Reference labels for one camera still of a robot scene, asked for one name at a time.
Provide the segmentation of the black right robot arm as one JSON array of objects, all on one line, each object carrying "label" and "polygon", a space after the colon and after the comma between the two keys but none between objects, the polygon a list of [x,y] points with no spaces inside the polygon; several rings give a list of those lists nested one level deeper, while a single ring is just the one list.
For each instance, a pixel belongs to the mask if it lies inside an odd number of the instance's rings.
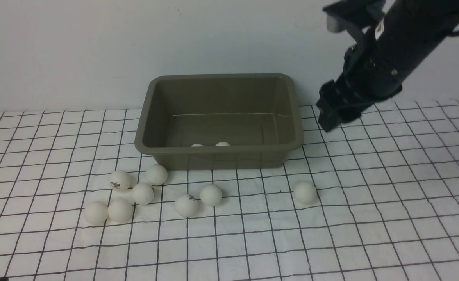
[{"label": "black right robot arm", "polygon": [[459,0],[339,0],[327,5],[327,30],[346,31],[355,44],[345,52],[339,78],[319,90],[318,123],[326,133],[359,119],[393,98],[402,84],[447,37],[459,37]]}]

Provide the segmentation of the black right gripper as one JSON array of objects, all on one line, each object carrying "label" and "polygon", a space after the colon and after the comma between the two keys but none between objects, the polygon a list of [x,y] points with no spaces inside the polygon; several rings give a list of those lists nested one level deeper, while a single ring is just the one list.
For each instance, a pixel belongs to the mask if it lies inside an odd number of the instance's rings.
[{"label": "black right gripper", "polygon": [[316,107],[324,132],[359,119],[370,106],[402,91],[402,82],[391,74],[392,67],[379,53],[374,39],[364,39],[344,55],[343,71],[319,90]]}]

